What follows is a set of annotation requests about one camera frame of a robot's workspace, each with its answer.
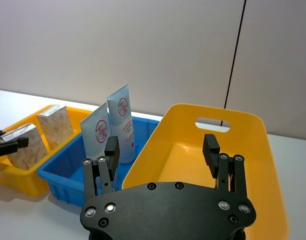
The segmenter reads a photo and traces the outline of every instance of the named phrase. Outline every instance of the white box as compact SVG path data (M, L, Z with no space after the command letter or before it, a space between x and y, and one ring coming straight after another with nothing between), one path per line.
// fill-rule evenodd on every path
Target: white box
M53 105L37 115L47 143L54 149L74 133L66 106Z
M29 139L28 147L19 148L18 152L8 154L8 159L15 167L28 170L47 155L41 135L34 124L28 123L1 135L0 143L25 137Z

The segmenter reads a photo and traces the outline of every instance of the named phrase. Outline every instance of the white wall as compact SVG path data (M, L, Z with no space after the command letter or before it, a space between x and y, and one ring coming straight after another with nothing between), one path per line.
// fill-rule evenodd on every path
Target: white wall
M132 109L223 107L242 0L0 0L0 89Z
M306 0L248 0L227 108L306 139Z

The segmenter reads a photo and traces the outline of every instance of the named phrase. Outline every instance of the table surface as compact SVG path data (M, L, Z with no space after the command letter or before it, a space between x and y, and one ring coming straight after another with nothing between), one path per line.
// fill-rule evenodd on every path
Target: table surface
M91 111L97 108L0 90L0 129L51 104ZM137 112L132 115L159 121L162 118ZM204 126L220 129L214 125ZM288 239L306 240L306 140L270 134L268 137L287 212ZM57 200L49 193L36 198L0 185L0 240L87 240L88 232L79 221L80 211L80 207Z

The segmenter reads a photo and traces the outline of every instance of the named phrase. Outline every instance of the yellow tray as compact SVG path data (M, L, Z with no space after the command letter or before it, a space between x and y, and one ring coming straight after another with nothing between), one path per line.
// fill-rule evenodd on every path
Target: yellow tray
M0 157L0 184L15 188L20 192L26 193L34 197L41 196L48 191L48 184L46 181L37 176L37 169L52 155L58 152L63 146L65 146L70 140L72 140L81 132L80 121L91 113L91 111L67 107L68 115L71 120L74 133L64 142L58 145L55 149L51 150L47 144L43 130L37 119L37 114L41 113L49 107L50 105L15 123L14 125L11 125L10 127L4 129L5 132L9 132L27 123L32 123L36 125L39 133L42 135L42 139L46 146L48 154L29 170L22 170L20 168L12 166L7 156Z
M227 121L230 129L223 133L200 129L195 125L200 117ZM247 195L257 213L255 223L245 229L247 239L286 239L287 219L266 130L252 114L190 104L172 106L128 172L123 189L158 181L214 187L202 153L206 133L215 134L221 152L245 157Z

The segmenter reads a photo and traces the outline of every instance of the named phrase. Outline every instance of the blue bin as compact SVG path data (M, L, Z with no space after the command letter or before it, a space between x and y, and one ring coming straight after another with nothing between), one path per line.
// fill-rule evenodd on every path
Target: blue bin
M136 157L158 123L155 120L133 117ZM54 197L82 207L85 203L82 161L85 158L83 137L79 134L44 163L37 174L47 181ZM118 164L112 183L114 190L122 189L123 180L132 165L133 162Z

